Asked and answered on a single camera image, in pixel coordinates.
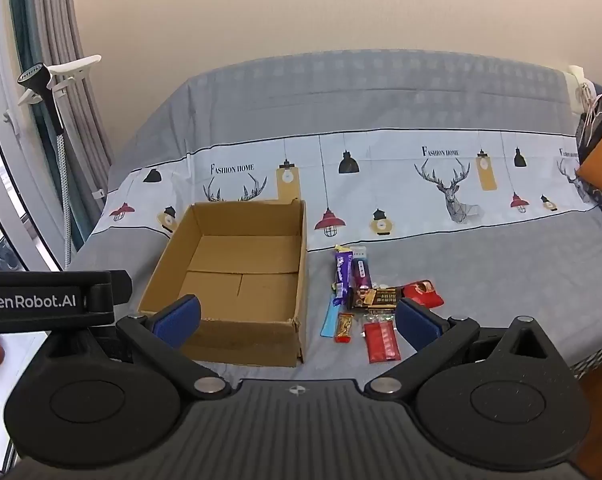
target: purple candy wrapper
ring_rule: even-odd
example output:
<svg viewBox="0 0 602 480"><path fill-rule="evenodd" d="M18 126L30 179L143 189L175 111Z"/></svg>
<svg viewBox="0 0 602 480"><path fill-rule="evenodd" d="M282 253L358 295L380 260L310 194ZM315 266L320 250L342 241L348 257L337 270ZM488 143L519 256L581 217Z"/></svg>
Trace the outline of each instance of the purple candy wrapper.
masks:
<svg viewBox="0 0 602 480"><path fill-rule="evenodd" d="M335 252L337 263L335 298L343 303L343 300L348 295L348 287L350 286L350 269L352 266L352 251L347 248L337 247Z"/></svg>
<svg viewBox="0 0 602 480"><path fill-rule="evenodd" d="M366 248L357 246L350 249L353 254L351 264L353 288L372 288Z"/></svg>

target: bed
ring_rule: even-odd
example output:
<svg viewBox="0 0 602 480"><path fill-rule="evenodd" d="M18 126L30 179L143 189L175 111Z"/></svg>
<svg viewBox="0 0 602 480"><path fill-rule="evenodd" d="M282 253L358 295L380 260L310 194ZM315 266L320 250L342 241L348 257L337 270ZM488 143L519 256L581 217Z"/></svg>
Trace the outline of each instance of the bed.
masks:
<svg viewBox="0 0 602 480"><path fill-rule="evenodd" d="M239 378L352 377L364 340L319 336L335 244L367 247L377 283L429 279L442 317L534 316L576 375L602 361L602 214L574 170L572 76L418 50L250 61L195 76L112 166L106 208L73 270L126 269L135 312L190 203L307 203L307 351L297 368L210 364ZM414 350L400 342L401 356Z"/></svg>

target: metal screw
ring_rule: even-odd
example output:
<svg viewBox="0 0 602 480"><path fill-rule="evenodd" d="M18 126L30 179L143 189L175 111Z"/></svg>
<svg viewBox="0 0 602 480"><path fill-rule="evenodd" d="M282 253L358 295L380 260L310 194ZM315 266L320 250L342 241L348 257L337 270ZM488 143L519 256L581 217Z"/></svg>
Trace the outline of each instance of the metal screw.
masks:
<svg viewBox="0 0 602 480"><path fill-rule="evenodd" d="M379 394L394 394L401 389L401 383L393 377L377 377L370 387Z"/></svg>
<svg viewBox="0 0 602 480"><path fill-rule="evenodd" d="M194 382L194 388L203 394L215 394L225 388L225 381L220 377L201 377Z"/></svg>

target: curtain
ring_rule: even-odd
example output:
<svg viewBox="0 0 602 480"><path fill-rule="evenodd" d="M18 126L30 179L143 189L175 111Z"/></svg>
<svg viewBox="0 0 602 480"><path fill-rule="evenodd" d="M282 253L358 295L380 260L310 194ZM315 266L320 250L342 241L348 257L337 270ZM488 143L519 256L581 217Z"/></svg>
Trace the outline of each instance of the curtain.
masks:
<svg viewBox="0 0 602 480"><path fill-rule="evenodd" d="M18 57L22 69L34 63L66 63L84 56L79 41L73 0L10 0ZM87 79L68 88L74 130L83 146L90 177L97 189L108 189L111 148L104 134ZM50 117L42 104L32 111L58 196L61 196L56 139ZM66 142L68 188L72 210L72 241L77 249L90 235L102 212L102 202L92 196L86 175Z"/></svg>

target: beige wall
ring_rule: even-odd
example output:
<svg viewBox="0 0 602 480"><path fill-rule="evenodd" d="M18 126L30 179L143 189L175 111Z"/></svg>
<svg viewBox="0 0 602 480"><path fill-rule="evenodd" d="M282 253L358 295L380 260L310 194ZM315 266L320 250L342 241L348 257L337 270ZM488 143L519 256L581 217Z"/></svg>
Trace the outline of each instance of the beige wall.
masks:
<svg viewBox="0 0 602 480"><path fill-rule="evenodd" d="M578 64L602 84L602 0L75 2L85 54L103 56L91 79L115 151L188 77L259 57L449 50L563 70ZM590 42L584 30L598 38Z"/></svg>

